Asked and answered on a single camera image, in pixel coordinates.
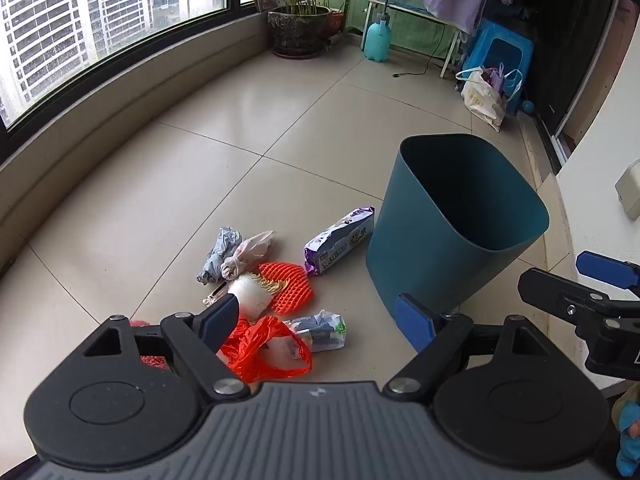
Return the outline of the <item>blue gloved hand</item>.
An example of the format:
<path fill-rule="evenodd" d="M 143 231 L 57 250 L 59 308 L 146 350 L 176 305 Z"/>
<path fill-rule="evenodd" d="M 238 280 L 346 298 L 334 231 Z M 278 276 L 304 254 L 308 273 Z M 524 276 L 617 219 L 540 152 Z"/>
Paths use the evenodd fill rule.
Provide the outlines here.
<path fill-rule="evenodd" d="M 639 472 L 639 404 L 625 401 L 613 416 L 620 433 L 620 452 L 616 457 L 618 472 L 626 478 Z"/>

